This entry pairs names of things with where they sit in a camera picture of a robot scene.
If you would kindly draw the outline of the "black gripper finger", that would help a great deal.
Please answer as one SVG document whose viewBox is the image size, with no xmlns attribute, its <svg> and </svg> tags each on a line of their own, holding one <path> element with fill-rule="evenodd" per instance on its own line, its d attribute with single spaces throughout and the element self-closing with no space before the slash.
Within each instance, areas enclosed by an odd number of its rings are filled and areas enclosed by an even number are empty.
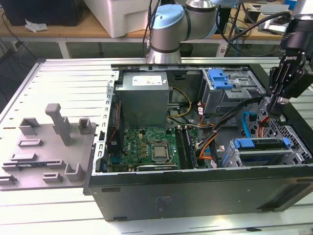
<svg viewBox="0 0 313 235">
<path fill-rule="evenodd" d="M 267 105 L 267 112 L 269 117 L 278 117 L 278 111 L 276 109 L 276 87 L 277 87 L 277 73 L 278 67 L 270 69 L 269 73 L 269 89 L 271 91 L 270 101 Z"/>
<path fill-rule="evenodd" d="M 300 95 L 304 87 L 303 76 L 304 70 L 297 70 L 289 77 L 287 70 L 279 70 L 278 73 L 278 116 L 282 115 L 285 105 L 292 97 Z"/>
</svg>

